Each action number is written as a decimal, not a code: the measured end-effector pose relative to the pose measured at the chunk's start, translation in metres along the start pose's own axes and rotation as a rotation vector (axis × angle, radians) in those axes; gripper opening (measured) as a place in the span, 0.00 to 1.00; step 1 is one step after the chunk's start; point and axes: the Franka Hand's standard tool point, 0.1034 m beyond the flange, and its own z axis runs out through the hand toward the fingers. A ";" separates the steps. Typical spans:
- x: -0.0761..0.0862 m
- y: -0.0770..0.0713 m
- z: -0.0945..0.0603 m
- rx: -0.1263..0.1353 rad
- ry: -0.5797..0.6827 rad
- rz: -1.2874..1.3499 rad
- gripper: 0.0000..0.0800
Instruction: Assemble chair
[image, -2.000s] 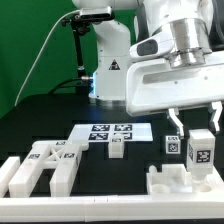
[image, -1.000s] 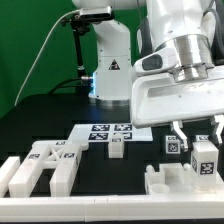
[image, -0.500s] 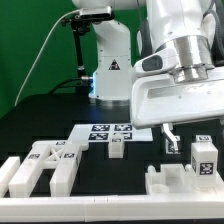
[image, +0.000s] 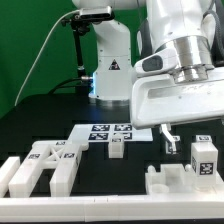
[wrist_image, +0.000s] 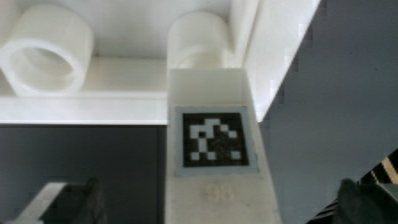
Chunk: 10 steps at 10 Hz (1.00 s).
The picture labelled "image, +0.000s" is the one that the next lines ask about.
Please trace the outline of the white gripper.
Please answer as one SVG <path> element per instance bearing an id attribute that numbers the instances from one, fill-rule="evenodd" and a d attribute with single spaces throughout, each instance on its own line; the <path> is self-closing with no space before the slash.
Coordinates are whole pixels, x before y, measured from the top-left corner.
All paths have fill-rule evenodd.
<path id="1" fill-rule="evenodd" d="M 130 119 L 136 129 L 160 126 L 166 153 L 175 154 L 171 125 L 224 117 L 224 67 L 209 70 L 208 78 L 176 84 L 170 74 L 177 65 L 173 49 L 138 61 L 130 98 Z"/>

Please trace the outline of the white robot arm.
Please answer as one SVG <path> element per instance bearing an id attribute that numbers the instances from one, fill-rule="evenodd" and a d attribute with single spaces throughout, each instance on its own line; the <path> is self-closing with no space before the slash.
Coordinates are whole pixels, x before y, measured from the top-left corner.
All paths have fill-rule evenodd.
<path id="1" fill-rule="evenodd" d="M 89 98 L 109 106 L 130 104 L 137 129 L 159 127 L 176 151 L 173 125 L 224 116 L 224 66 L 215 65 L 214 45 L 224 56 L 220 0 L 72 0 L 93 23 L 98 65 Z M 106 16 L 144 6 L 138 33 L 140 59 L 131 66 L 129 30 Z"/>

